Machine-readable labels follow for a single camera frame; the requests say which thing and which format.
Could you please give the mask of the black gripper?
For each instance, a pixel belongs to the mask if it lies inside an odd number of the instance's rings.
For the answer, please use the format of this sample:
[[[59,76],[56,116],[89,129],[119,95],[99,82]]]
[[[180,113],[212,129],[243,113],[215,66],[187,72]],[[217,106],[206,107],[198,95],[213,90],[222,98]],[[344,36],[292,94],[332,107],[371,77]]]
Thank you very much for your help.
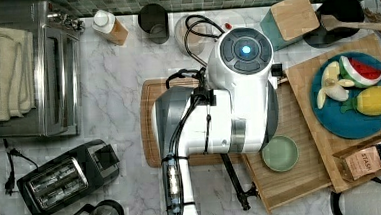
[[[233,188],[235,188],[238,202],[240,202],[240,205],[242,206],[243,210],[245,210],[245,211],[250,210],[251,205],[248,202],[248,198],[258,196],[258,189],[257,189],[256,185],[254,183],[252,183],[250,189],[247,191],[244,191],[242,186],[241,186],[241,183],[239,181],[239,178],[236,174],[236,171],[233,168],[232,161],[231,161],[230,157],[226,153],[221,154],[220,156],[222,158],[225,169],[228,172],[232,186],[233,186]]]

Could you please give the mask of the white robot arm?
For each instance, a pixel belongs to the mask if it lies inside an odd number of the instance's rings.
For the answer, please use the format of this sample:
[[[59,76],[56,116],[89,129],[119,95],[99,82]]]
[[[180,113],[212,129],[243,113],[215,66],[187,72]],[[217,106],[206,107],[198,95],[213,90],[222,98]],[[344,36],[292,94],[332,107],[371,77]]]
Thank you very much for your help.
[[[167,86],[152,107],[167,215],[199,215],[189,157],[257,153],[278,125],[277,95],[269,81],[273,47],[257,29],[237,27],[217,40],[208,63],[180,70],[195,87]]]

